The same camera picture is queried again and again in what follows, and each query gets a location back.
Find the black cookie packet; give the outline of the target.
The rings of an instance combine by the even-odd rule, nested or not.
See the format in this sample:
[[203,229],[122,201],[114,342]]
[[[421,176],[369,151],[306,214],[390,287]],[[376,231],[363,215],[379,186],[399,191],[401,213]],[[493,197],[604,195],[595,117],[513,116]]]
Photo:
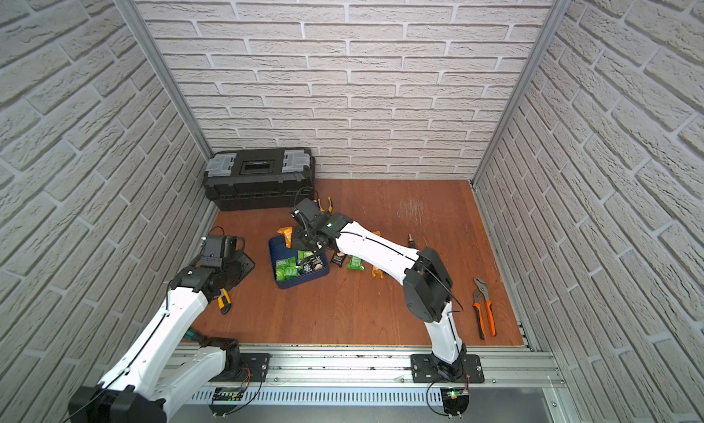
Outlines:
[[331,265],[336,265],[338,267],[342,267],[347,259],[347,255],[341,252],[335,252],[332,254],[331,259],[330,259],[330,264]]

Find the green cookie packet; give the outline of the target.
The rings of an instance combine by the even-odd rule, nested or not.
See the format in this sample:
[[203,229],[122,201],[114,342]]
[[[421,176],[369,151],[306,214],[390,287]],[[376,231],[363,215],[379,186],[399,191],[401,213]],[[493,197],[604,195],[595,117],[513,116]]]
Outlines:
[[359,257],[351,256],[350,260],[346,264],[346,268],[349,270],[364,271],[365,267],[362,260]]

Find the orange cookie packet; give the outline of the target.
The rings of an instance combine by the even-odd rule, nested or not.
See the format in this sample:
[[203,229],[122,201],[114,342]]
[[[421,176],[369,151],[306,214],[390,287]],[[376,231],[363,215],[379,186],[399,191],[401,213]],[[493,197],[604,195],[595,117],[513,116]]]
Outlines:
[[378,268],[378,267],[372,267],[372,276],[374,278],[379,278],[380,280],[384,279],[384,272]]
[[286,247],[291,249],[292,248],[292,239],[293,239],[293,227],[290,226],[290,227],[280,228],[277,232],[278,232],[278,234],[280,234],[284,237]]

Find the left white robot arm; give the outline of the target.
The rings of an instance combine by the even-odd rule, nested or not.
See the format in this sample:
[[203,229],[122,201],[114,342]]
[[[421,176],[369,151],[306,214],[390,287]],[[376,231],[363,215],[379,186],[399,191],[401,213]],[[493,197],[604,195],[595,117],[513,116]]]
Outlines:
[[158,312],[125,355],[95,386],[82,386],[73,394],[68,421],[166,422],[216,377],[248,387],[255,370],[242,360],[235,339],[197,334],[194,357],[171,375],[162,371],[208,304],[254,267],[241,251],[230,259],[194,258],[170,282]]

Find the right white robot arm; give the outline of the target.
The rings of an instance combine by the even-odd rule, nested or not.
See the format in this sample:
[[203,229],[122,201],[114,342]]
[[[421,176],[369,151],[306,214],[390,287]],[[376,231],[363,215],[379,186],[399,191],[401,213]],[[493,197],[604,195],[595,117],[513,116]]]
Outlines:
[[301,209],[291,216],[302,230],[293,236],[312,252],[333,249],[359,258],[391,276],[403,286],[404,303],[425,324],[437,365],[458,364],[463,342],[454,314],[461,304],[452,294],[452,280],[439,254],[430,247],[418,251],[382,238],[342,214],[320,212],[306,216]]

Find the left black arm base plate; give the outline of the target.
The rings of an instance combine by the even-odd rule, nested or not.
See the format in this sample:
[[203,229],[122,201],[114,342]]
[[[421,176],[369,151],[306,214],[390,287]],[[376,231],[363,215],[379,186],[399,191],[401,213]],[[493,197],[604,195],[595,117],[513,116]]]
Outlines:
[[251,383],[264,382],[267,378],[270,353],[227,354],[225,368],[211,379],[211,382]]

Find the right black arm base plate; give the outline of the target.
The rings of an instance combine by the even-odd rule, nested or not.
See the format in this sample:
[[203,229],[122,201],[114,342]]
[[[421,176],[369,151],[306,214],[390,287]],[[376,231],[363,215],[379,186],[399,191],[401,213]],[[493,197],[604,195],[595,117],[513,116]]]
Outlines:
[[460,353],[452,364],[446,363],[429,354],[412,354],[410,356],[412,380],[416,384],[434,382],[483,384],[485,376],[480,357],[476,354]]

